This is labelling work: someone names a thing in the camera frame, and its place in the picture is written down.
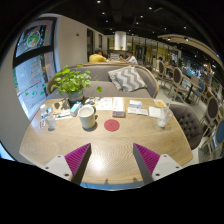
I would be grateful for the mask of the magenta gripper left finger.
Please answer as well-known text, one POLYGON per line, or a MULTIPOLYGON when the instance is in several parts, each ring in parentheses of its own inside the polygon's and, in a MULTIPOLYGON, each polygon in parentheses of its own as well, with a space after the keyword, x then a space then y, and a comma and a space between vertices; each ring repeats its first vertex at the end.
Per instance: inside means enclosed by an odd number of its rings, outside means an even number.
POLYGON ((44 169, 63 179, 80 185, 91 155, 91 144, 83 145, 67 155, 57 155, 44 169))

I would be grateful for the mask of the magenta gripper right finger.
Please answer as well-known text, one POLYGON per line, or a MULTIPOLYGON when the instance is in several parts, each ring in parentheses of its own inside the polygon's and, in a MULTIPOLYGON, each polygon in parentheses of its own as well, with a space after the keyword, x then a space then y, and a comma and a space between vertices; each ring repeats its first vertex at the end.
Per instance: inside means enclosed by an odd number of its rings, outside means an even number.
POLYGON ((159 155, 136 143, 133 144, 133 154, 145 185, 182 169, 168 154, 159 155))

